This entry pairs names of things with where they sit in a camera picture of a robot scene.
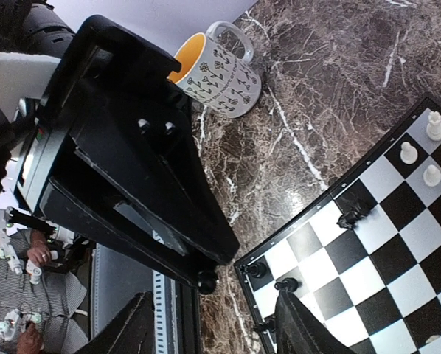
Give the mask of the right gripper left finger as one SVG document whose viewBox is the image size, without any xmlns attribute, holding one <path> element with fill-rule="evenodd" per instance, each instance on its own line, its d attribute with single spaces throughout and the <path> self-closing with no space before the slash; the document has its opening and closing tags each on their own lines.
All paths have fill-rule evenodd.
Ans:
<svg viewBox="0 0 441 354">
<path fill-rule="evenodd" d="M 115 318 L 83 347 L 83 354 L 150 354 L 154 348 L 151 291 L 137 293 Z"/>
</svg>

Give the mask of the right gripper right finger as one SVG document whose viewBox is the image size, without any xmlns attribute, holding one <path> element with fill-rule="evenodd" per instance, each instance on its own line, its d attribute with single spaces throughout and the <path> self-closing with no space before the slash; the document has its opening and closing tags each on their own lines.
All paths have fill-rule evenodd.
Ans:
<svg viewBox="0 0 441 354">
<path fill-rule="evenodd" d="M 292 293 L 279 292 L 275 305 L 277 353 L 349 353 Z"/>
</svg>

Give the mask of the black piece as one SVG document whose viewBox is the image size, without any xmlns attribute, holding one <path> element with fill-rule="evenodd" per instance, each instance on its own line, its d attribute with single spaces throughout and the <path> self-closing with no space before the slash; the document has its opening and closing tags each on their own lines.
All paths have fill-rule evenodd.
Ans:
<svg viewBox="0 0 441 354">
<path fill-rule="evenodd" d="M 286 291 L 288 293 L 293 293 L 300 286 L 298 280 L 292 277 L 286 277 L 281 281 L 277 281 L 274 285 L 275 289 L 278 291 Z"/>
</svg>

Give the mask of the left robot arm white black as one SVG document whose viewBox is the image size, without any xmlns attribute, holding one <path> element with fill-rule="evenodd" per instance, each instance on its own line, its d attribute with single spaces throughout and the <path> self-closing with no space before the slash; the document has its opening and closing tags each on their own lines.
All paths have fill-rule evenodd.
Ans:
<svg viewBox="0 0 441 354">
<path fill-rule="evenodd" d="M 23 140 L 23 208 L 210 294 L 239 243 L 169 80 L 180 68 L 102 15 L 73 31 L 44 1 L 0 1 L 0 185 Z"/>
</svg>

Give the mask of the black grey chess board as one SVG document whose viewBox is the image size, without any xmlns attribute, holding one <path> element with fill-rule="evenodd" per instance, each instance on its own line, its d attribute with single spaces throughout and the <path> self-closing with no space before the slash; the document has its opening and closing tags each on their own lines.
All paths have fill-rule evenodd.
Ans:
<svg viewBox="0 0 441 354">
<path fill-rule="evenodd" d="M 426 134 L 441 102 L 424 96 L 342 178 L 235 263 L 260 340 L 278 290 L 296 297 L 356 353 L 441 353 L 441 140 Z M 261 279 L 243 274 L 257 261 Z"/>
</svg>

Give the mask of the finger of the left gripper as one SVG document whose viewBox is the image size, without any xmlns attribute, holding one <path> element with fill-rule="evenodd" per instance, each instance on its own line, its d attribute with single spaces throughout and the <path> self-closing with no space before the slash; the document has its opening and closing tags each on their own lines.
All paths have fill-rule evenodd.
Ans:
<svg viewBox="0 0 441 354">
<path fill-rule="evenodd" d="M 79 84 L 46 125 L 57 148 L 39 207 L 49 220 L 188 286 L 214 286 L 239 243 L 172 84 L 131 94 Z"/>
</svg>

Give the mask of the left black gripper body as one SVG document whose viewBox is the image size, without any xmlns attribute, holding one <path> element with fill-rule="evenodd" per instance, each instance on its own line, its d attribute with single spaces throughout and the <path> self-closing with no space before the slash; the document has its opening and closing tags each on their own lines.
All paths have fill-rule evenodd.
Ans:
<svg viewBox="0 0 441 354">
<path fill-rule="evenodd" d="M 181 193 L 168 153 L 184 137 L 180 63 L 101 16 L 83 22 L 46 88 L 14 193 L 51 221 L 128 204 L 157 215 Z"/>
</svg>

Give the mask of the black piece edge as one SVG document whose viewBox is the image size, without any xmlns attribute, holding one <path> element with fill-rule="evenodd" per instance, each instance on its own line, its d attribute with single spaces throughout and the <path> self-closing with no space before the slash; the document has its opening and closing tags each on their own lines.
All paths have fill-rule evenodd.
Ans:
<svg viewBox="0 0 441 354">
<path fill-rule="evenodd" d="M 267 265 L 263 261 L 257 261 L 255 263 L 244 265 L 244 267 L 242 267 L 243 274 L 254 279 L 263 278 L 266 275 L 267 270 Z"/>
</svg>

